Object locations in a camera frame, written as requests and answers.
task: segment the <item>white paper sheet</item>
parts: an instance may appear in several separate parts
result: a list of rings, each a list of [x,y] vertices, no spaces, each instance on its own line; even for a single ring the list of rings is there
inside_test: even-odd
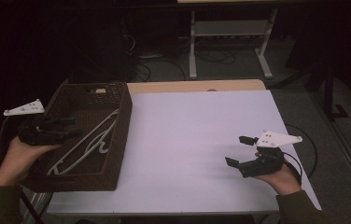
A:
[[[240,162],[256,159],[256,148],[240,144],[240,135],[259,137],[263,130],[287,133],[269,91],[144,93],[132,99],[118,188],[54,193],[48,213],[108,216],[278,210],[271,187],[243,178],[225,162],[225,157]],[[293,146],[281,149],[297,158]],[[320,208],[305,175],[302,187]]]

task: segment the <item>hand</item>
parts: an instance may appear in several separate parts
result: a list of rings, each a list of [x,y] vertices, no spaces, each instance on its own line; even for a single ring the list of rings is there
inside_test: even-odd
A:
[[[0,186],[18,186],[27,177],[30,167],[36,159],[56,146],[27,145],[15,137],[9,145],[7,154],[0,166]]]
[[[255,178],[268,183],[279,195],[287,195],[302,190],[292,171],[285,165],[271,175],[258,175]]]

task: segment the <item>white cable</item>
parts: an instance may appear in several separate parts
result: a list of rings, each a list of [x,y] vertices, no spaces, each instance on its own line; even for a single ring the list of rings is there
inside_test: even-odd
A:
[[[132,55],[133,49],[135,47],[135,39],[134,39],[134,37],[132,35],[124,35],[123,37],[130,37],[133,40],[133,45],[132,45],[132,47],[129,50],[130,52],[127,52],[129,55]]]
[[[155,59],[155,58],[161,58],[164,57],[163,54],[152,54],[152,55],[147,55],[147,56],[138,56],[140,59]]]
[[[99,123],[93,130],[91,130],[90,133],[88,133],[85,137],[83,137],[73,148],[71,148],[64,156],[62,156],[61,159],[59,159],[49,170],[47,175],[50,175],[52,172],[56,175],[65,175],[68,173],[70,170],[72,170],[75,166],[80,164],[87,156],[89,156],[97,147],[100,146],[99,151],[101,153],[106,153],[108,149],[103,149],[103,146],[105,145],[105,142],[103,141],[106,136],[110,133],[110,131],[114,128],[116,120],[111,124],[111,126],[104,132],[100,133],[97,135],[86,147],[84,154],[77,160],[75,161],[72,165],[70,165],[68,168],[65,170],[59,172],[58,165],[63,163],[64,159],[67,158],[77,147],[79,147],[88,137],[90,137],[98,128],[100,128],[107,120],[111,119],[112,116],[118,114],[118,110],[115,110],[112,112],[108,117],[106,117],[101,123]],[[98,138],[100,137],[100,140],[94,144],[93,147],[89,148],[90,145]]]

